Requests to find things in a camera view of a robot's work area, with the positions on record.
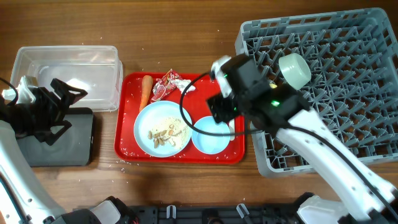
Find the pale green bowl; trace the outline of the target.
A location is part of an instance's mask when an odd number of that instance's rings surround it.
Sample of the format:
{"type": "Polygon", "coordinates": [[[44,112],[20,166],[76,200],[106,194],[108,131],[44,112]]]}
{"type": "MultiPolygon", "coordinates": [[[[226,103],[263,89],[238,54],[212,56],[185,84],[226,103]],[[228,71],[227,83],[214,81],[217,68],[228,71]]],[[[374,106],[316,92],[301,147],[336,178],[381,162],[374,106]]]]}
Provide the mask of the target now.
{"type": "Polygon", "coordinates": [[[305,59],[292,53],[279,59],[280,71],[286,82],[295,90],[304,87],[311,80],[311,71],[305,59]]]}

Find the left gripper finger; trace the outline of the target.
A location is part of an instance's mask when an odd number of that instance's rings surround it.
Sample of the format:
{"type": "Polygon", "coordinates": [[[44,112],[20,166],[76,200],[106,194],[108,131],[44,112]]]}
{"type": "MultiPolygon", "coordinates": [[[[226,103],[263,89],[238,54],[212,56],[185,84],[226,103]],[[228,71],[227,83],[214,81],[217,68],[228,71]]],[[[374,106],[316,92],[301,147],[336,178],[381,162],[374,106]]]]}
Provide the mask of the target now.
{"type": "Polygon", "coordinates": [[[52,126],[35,130],[34,137],[39,142],[45,142],[52,146],[71,126],[72,124],[69,121],[63,120],[52,126]]]}
{"type": "Polygon", "coordinates": [[[67,85],[58,78],[54,78],[50,86],[65,105],[73,105],[88,94],[85,90],[67,85]]]}

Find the orange carrot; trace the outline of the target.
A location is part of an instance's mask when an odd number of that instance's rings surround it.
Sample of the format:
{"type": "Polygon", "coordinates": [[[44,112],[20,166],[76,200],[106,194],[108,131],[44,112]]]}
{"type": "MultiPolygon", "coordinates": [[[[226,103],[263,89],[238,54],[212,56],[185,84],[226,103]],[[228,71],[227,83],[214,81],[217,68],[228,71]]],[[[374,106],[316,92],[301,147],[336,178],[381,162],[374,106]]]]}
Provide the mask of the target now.
{"type": "Polygon", "coordinates": [[[145,75],[141,84],[141,102],[139,104],[139,112],[141,112],[149,101],[150,93],[152,91],[153,78],[150,75],[145,75]]]}

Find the red snack wrapper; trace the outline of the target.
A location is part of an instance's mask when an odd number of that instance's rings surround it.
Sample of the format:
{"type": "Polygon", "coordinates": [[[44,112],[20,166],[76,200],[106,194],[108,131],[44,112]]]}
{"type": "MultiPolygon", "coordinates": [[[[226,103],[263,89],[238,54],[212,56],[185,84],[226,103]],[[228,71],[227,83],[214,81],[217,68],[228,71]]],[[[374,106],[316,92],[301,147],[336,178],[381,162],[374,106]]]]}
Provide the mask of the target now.
{"type": "Polygon", "coordinates": [[[160,101],[168,94],[170,94],[174,89],[176,89],[176,84],[174,81],[182,80],[182,77],[172,69],[170,69],[153,87],[153,97],[150,99],[151,102],[160,101]]]}

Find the white tissue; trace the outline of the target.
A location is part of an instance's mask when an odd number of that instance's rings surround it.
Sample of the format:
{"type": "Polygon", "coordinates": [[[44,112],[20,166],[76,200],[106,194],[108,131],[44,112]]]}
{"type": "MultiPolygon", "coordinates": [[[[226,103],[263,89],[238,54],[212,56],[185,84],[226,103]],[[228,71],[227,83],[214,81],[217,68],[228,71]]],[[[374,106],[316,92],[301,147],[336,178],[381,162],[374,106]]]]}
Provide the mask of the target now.
{"type": "MultiPolygon", "coordinates": [[[[179,79],[174,80],[174,84],[180,90],[181,93],[187,88],[187,86],[190,83],[191,83],[191,80],[179,80],[179,79]]],[[[189,88],[186,92],[188,93],[188,92],[194,91],[194,90],[196,90],[196,88],[193,85],[191,85],[191,86],[189,86],[189,88]]]]}

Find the light blue small bowl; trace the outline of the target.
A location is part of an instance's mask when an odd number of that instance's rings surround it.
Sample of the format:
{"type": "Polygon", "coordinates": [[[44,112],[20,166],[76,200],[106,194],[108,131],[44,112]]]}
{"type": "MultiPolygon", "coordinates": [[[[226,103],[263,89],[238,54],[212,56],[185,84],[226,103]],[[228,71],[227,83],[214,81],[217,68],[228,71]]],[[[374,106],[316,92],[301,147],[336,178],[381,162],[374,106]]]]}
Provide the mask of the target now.
{"type": "MultiPolygon", "coordinates": [[[[226,134],[230,133],[226,123],[216,123],[212,116],[206,116],[199,119],[194,127],[209,133],[226,134]]],[[[209,136],[200,134],[196,131],[192,133],[192,142],[194,146],[204,154],[218,154],[226,149],[230,142],[229,136],[209,136]]]]}

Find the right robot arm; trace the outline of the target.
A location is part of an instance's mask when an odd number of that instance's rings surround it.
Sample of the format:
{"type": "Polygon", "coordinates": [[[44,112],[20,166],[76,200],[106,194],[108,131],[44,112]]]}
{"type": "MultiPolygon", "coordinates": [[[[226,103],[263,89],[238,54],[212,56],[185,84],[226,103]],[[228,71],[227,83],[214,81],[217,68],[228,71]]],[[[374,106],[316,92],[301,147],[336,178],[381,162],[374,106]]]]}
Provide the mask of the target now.
{"type": "Polygon", "coordinates": [[[254,132],[264,131],[301,155],[344,205],[338,223],[397,223],[397,189],[359,161],[299,93],[312,75],[305,59],[283,56],[279,68],[285,83],[272,88],[246,54],[215,61],[210,78],[221,91],[207,100],[215,122],[242,115],[254,132]]]}

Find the white plastic spoon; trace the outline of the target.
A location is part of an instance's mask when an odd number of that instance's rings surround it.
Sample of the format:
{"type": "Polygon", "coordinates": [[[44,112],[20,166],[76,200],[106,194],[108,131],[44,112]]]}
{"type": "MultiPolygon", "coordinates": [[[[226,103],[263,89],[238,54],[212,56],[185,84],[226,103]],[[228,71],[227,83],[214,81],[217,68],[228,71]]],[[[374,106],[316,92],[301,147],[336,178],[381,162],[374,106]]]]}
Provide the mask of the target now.
{"type": "Polygon", "coordinates": [[[235,133],[235,120],[232,119],[231,121],[229,121],[228,126],[229,126],[229,131],[231,133],[230,141],[233,141],[235,139],[235,135],[234,135],[234,133],[235,133]]]}

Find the yellow cup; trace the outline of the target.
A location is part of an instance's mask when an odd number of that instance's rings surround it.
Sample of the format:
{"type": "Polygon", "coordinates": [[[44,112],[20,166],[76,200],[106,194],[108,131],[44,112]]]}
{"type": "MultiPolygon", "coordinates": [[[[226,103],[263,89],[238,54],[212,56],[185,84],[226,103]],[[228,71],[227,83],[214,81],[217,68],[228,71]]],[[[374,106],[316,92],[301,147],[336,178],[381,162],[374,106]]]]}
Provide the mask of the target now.
{"type": "Polygon", "coordinates": [[[270,85],[270,87],[271,87],[272,89],[277,88],[277,85],[276,85],[276,84],[270,83],[269,85],[270,85]]]}

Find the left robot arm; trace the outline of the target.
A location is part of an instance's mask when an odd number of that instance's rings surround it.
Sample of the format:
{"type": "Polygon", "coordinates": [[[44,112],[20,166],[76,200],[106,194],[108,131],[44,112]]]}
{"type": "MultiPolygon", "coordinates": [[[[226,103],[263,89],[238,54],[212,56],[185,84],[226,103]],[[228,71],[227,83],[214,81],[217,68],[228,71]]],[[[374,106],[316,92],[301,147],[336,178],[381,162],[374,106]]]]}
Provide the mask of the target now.
{"type": "Polygon", "coordinates": [[[1,99],[1,214],[6,223],[117,223],[122,215],[114,198],[66,212],[44,189],[20,150],[17,140],[27,136],[55,143],[71,127],[65,113],[87,94],[57,78],[51,86],[53,91],[32,82],[11,85],[14,98],[1,99]]]}

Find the light blue plate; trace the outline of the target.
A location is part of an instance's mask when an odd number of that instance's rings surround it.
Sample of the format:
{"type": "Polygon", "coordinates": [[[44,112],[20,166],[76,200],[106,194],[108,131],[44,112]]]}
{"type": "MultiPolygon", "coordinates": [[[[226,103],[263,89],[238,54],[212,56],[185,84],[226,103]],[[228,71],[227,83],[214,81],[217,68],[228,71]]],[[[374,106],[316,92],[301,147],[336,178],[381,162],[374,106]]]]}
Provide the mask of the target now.
{"type": "Polygon", "coordinates": [[[174,149],[170,144],[164,146],[154,147],[154,142],[147,138],[148,132],[152,127],[166,117],[174,117],[182,119],[182,115],[179,110],[179,104],[171,101],[158,101],[146,106],[137,116],[134,123],[134,137],[137,145],[146,154],[152,157],[172,157],[182,152],[187,147],[192,136],[192,129],[188,127],[190,132],[189,142],[186,143],[183,149],[174,149]]]}

